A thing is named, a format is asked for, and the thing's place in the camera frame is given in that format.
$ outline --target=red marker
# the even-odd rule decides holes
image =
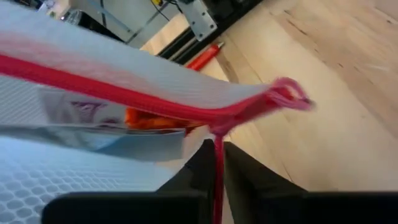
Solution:
[[[218,54],[218,52],[220,52],[220,49],[222,48],[223,45],[224,42],[211,45],[197,58],[195,58],[191,63],[189,63],[187,65],[187,68],[190,68],[195,71],[200,71],[213,57],[215,57]]]

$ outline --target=hexagon pattern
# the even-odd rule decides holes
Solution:
[[[0,137],[0,223],[40,223],[60,194],[154,191],[173,174],[149,162]]]

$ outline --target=wooden floor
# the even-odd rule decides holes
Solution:
[[[229,140],[309,190],[398,189],[398,22],[375,0],[264,0],[227,30],[203,73],[235,83],[294,78],[316,101],[236,128]],[[186,28],[170,21],[143,50]]]

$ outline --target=bubble wrap texture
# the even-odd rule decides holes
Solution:
[[[47,123],[36,86],[0,74],[0,124],[43,125]]]
[[[155,191],[173,172],[153,163],[0,137],[0,223],[38,224],[45,204],[74,191]]]
[[[0,2],[0,54],[197,108],[222,108],[267,88],[201,75],[8,2]]]

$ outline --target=orange food item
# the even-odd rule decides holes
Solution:
[[[167,128],[185,128],[188,134],[191,130],[204,124],[196,121],[185,121],[174,118],[167,118],[156,114],[139,111],[134,108],[126,109],[124,122],[131,129],[153,130]]]

